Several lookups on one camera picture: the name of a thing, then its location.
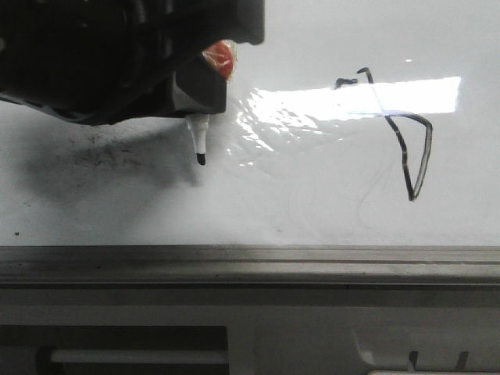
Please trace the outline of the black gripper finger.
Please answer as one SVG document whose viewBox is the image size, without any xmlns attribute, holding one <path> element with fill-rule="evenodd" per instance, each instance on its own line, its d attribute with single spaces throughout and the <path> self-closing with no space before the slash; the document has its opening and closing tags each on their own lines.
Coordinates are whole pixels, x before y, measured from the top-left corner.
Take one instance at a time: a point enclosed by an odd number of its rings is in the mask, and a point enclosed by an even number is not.
<svg viewBox="0 0 500 375">
<path fill-rule="evenodd" d="M 207 27 L 202 33 L 203 45 L 223 39 L 251 45 L 264 42 L 264 1 L 204 1 L 202 4 L 206 6 L 202 20 Z"/>
</svg>

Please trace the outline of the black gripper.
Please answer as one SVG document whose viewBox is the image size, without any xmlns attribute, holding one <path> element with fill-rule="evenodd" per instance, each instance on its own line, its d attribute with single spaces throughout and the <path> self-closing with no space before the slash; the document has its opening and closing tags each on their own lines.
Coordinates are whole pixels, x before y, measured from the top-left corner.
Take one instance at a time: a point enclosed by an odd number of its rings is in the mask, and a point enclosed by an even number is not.
<svg viewBox="0 0 500 375">
<path fill-rule="evenodd" d="M 227 109 L 204 1 L 4 1 L 1 99 L 89 126 Z"/>
</svg>

